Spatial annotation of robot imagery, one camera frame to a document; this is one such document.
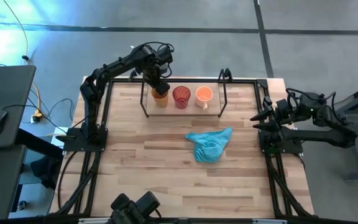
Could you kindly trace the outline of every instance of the black camera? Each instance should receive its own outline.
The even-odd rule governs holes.
[[[120,194],[111,204],[113,211],[107,224],[143,224],[158,206],[160,202],[150,191],[136,202],[129,200],[126,194]]]

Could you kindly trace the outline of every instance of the black desk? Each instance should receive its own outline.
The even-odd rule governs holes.
[[[26,104],[34,73],[33,65],[0,67],[0,109]],[[13,106],[6,111],[8,117],[0,134],[0,219],[7,218],[11,211],[27,149],[58,161],[63,159],[59,147],[19,128],[24,107]]]
[[[26,150],[25,146],[0,149],[0,219],[11,211]]]

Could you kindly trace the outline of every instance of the floor line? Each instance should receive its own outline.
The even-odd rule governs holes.
[[[254,0],[256,19],[259,28],[260,44],[262,45],[262,54],[264,56],[267,78],[274,78],[272,62],[270,61],[269,48],[267,47],[266,33],[262,13],[260,11],[259,0]]]
[[[18,29],[16,23],[0,22],[0,29]],[[236,28],[163,28],[163,27],[85,27],[45,24],[23,24],[29,31],[73,31],[73,32],[186,32],[186,33],[225,33],[225,34],[257,34],[258,29]]]
[[[266,34],[286,35],[358,35],[358,30],[288,30],[265,29]]]

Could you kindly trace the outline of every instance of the desk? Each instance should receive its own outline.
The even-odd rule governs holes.
[[[0,67],[0,110],[9,105],[25,105],[35,74],[35,66]],[[33,149],[62,160],[62,150],[19,128],[23,106],[12,106],[8,112],[4,130],[0,134],[0,219],[7,218],[11,208],[17,207],[25,152]]]
[[[287,97],[283,79],[267,80],[273,102]],[[221,118],[146,118],[139,105],[140,86],[115,83],[112,88],[109,137],[100,161],[92,217],[110,216],[110,204],[120,193],[137,200],[148,190],[159,199],[158,209],[163,217],[273,217],[265,158],[259,149],[257,130],[252,127],[256,122],[249,121],[257,114],[254,87],[226,84],[228,104]],[[73,124],[83,117],[84,101],[80,95]],[[197,163],[193,157],[194,144],[184,135],[192,131],[218,131],[228,126],[233,128],[232,139],[220,161]],[[78,185],[82,162],[83,153],[78,153],[68,165],[62,182],[62,202]],[[301,162],[293,155],[284,154],[283,164],[289,189],[313,213]],[[85,190],[80,212],[87,194]],[[283,210],[282,197],[279,200]],[[50,212],[57,210],[55,197]]]

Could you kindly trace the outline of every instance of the orange cup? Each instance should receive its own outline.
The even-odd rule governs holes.
[[[196,90],[196,105],[201,107],[203,110],[208,109],[208,102],[211,101],[214,93],[208,86],[200,86]]]
[[[168,91],[163,95],[159,95],[155,89],[152,89],[152,96],[157,106],[164,108],[168,105]]]

